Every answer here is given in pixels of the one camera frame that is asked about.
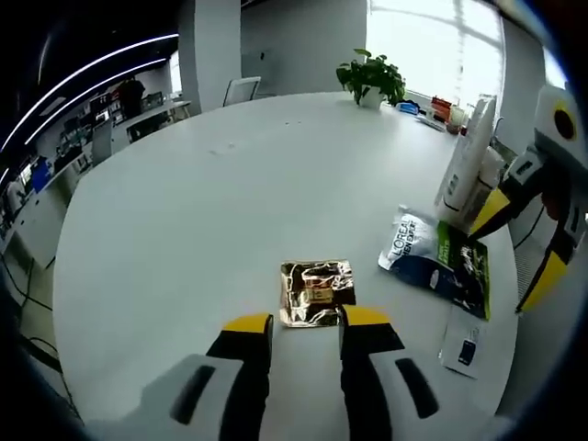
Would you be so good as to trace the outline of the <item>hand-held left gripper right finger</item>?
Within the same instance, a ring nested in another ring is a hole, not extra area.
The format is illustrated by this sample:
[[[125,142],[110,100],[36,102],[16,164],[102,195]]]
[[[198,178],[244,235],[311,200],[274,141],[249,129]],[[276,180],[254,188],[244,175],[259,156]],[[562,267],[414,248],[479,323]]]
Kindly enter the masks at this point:
[[[408,348],[378,310],[339,309],[341,390],[352,440],[499,440],[505,422],[466,384]]]

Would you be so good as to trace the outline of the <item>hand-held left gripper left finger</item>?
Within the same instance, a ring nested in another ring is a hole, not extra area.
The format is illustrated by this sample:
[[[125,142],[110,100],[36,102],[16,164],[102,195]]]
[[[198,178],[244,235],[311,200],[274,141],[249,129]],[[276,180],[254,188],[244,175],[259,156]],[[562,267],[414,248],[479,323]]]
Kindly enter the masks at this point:
[[[257,440],[269,395],[274,317],[227,322],[206,354],[149,384],[137,410],[152,440]]]

